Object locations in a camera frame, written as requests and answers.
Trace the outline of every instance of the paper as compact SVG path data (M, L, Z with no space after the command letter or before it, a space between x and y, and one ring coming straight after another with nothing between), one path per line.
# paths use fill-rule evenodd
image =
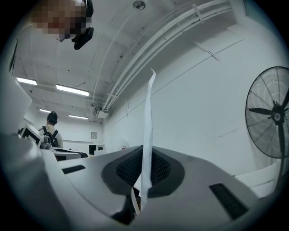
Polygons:
M144 109L144 148L143 148L143 162L141 170L141 210L144 209L148 200L148 190L152 187L150 181L150 173L152 166L152 150L153 150L153 124L152 124L152 105L151 105L151 94L152 86L156 73L153 71L153 76L149 81L148 95L146 98L145 109Z

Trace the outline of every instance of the person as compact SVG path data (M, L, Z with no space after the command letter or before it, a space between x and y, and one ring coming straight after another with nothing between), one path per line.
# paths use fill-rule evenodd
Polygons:
M57 35L57 40L85 33L91 23L91 0L41 0L25 18L23 27L42 29L44 34Z
M62 136L54 127L58 122L57 119L58 115L56 114L56 112L50 112L47 116L47 124L39 128L38 131L44 135L50 136L51 144L53 147L63 148Z

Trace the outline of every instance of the gray plastic surface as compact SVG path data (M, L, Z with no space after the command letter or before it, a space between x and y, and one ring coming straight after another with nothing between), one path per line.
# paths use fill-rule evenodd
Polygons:
M126 197L112 193L103 182L101 173L109 162L128 154L134 149L135 147L109 155L61 161L59 166L63 169L83 165L85 169L69 173L66 177L75 189L94 207L100 209L106 215L112 216L123 209Z
M48 150L17 136L0 137L1 163L22 205L53 230L199 230L213 229L232 220L209 189L223 183L246 207L259 200L245 185L214 164L171 150L154 149L178 160L185 168L181 185L169 196L148 199L147 206L129 225L110 216L121 211L125 196L113 194L102 182L103 167L137 147L93 158L57 162ZM64 174L62 168L85 169Z

